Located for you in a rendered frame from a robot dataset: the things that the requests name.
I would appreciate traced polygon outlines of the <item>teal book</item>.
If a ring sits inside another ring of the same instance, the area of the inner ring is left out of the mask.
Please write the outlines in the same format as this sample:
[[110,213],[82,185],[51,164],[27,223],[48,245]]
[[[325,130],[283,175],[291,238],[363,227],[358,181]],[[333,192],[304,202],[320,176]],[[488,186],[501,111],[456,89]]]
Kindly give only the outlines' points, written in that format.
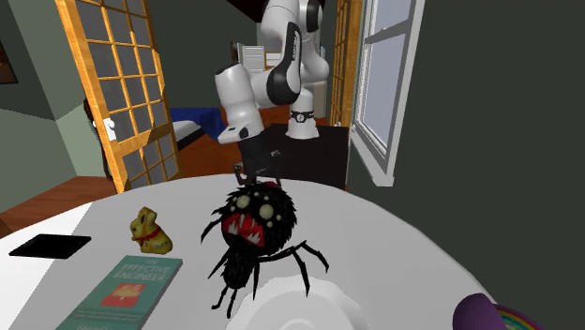
[[127,255],[55,330],[142,330],[182,265]]

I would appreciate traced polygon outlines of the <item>black flat phone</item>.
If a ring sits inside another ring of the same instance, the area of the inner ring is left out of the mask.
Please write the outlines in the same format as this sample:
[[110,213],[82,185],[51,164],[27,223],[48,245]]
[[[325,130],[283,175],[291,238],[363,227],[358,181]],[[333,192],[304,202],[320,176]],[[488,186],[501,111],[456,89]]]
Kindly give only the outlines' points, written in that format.
[[91,241],[90,236],[40,233],[9,256],[66,260]]

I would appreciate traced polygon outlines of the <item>white plate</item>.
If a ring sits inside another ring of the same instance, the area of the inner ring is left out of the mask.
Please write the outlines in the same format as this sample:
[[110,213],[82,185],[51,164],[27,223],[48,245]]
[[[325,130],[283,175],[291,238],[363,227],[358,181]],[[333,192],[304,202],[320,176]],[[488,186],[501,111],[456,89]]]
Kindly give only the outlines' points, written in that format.
[[359,304],[331,281],[274,277],[248,294],[225,330],[370,330]]

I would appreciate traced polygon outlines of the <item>white framed window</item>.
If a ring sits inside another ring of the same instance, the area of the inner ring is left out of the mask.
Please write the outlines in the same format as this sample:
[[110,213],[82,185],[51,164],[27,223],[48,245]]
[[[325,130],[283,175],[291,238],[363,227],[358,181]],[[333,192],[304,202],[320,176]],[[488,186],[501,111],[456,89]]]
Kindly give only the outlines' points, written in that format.
[[351,141],[378,187],[394,185],[425,3],[366,0],[363,5]]

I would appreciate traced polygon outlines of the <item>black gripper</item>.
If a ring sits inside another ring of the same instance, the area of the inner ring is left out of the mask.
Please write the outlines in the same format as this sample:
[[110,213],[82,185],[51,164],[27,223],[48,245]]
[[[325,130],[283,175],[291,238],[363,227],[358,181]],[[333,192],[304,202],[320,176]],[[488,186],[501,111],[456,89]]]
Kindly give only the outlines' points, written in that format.
[[281,185],[281,153],[278,150],[271,151],[266,143],[264,134],[245,139],[239,143],[242,163],[234,163],[232,169],[239,185],[245,185],[247,179],[258,176],[273,177],[278,186]]

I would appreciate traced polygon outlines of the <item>wooden door with glass panes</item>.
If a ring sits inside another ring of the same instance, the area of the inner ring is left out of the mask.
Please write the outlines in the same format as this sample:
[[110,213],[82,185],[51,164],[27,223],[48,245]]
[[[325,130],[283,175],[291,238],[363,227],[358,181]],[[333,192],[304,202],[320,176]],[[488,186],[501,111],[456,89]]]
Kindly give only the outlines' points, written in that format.
[[148,0],[54,0],[117,192],[182,175]]
[[354,82],[363,0],[337,0],[330,125],[348,127],[352,120]]

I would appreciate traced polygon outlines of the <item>gold rabbit figure red ribbon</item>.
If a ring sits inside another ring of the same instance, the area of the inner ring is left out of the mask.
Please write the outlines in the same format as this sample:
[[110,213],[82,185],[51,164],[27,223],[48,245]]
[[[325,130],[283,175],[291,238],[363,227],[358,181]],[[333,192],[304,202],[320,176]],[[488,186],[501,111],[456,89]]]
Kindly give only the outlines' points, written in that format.
[[173,249],[173,241],[156,223],[157,213],[143,207],[129,225],[131,239],[137,242],[143,253],[167,254]]

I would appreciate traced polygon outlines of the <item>dark robot stand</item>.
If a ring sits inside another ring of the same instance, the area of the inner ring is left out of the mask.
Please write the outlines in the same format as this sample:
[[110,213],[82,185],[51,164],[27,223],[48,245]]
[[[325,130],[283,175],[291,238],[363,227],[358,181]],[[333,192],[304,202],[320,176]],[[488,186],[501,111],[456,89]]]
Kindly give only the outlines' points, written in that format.
[[286,135],[287,126],[273,124],[264,132],[266,146],[282,157],[281,175],[285,179],[315,182],[341,190],[346,186],[349,155],[347,127],[317,126],[320,136],[296,140]]

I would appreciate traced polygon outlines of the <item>rainbow coloured object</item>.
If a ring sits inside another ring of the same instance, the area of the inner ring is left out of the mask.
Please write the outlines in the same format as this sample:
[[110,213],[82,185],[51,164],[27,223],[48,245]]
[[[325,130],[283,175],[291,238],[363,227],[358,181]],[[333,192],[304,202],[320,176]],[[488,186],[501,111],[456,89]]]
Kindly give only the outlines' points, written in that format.
[[507,330],[544,330],[541,325],[519,311],[499,304],[495,304],[494,307],[502,317]]

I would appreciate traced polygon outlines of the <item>black spider toy red mouth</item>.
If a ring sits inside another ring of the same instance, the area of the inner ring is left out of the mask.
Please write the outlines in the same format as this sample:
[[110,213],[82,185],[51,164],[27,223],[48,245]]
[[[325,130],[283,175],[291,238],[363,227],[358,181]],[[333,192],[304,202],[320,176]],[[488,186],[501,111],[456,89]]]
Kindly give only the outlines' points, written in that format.
[[258,182],[244,185],[228,194],[226,203],[214,210],[219,218],[211,221],[202,231],[205,238],[216,226],[228,249],[220,258],[214,269],[220,274],[225,286],[217,302],[212,306],[221,306],[227,291],[232,291],[226,316],[230,318],[233,303],[239,290],[253,281],[252,291],[258,290],[260,269],[263,263],[275,262],[294,257],[303,283],[305,293],[310,291],[310,281],[306,263],[298,250],[304,249],[316,256],[325,269],[329,263],[323,254],[303,241],[286,247],[297,224],[296,209],[292,198],[281,188],[278,182]]

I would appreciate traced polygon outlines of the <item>white round table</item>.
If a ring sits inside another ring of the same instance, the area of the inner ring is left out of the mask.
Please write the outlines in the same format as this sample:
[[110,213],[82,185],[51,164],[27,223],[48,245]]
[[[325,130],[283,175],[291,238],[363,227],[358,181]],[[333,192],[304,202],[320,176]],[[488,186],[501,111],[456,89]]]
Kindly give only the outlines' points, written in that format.
[[[457,304],[482,287],[410,224],[341,189],[286,180],[297,210],[294,242],[311,278],[328,280],[364,312],[370,330],[452,330]],[[226,250],[219,229],[201,234],[236,187],[228,175],[179,179],[133,189],[49,217],[0,239],[0,330],[55,330],[127,255],[138,253],[129,225],[149,207],[183,261],[143,330],[225,330],[231,320],[213,268]],[[91,241],[66,260],[9,256],[40,233]]]

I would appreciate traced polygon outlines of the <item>purple rounded object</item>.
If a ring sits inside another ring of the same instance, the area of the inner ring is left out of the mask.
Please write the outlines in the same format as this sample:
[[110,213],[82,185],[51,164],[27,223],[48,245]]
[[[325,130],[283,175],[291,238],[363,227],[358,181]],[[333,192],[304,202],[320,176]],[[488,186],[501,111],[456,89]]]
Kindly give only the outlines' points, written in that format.
[[463,298],[456,306],[453,330],[506,330],[495,306],[483,293]]

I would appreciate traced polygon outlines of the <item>bed with blue cover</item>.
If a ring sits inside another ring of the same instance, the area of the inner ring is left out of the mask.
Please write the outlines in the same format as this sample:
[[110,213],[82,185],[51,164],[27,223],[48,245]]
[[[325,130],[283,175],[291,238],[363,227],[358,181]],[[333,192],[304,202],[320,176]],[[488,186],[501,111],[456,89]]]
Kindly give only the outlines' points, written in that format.
[[203,135],[216,141],[226,128],[219,108],[171,108],[171,116],[179,150]]

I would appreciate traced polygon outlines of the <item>white cabinet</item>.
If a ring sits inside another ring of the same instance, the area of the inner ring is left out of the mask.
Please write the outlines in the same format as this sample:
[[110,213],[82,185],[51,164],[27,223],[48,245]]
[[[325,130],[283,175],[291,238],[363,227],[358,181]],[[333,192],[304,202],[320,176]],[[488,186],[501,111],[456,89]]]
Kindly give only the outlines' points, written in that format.
[[280,52],[267,51],[264,46],[247,45],[242,47],[241,55],[241,62],[251,73],[259,73],[275,67],[282,57]]

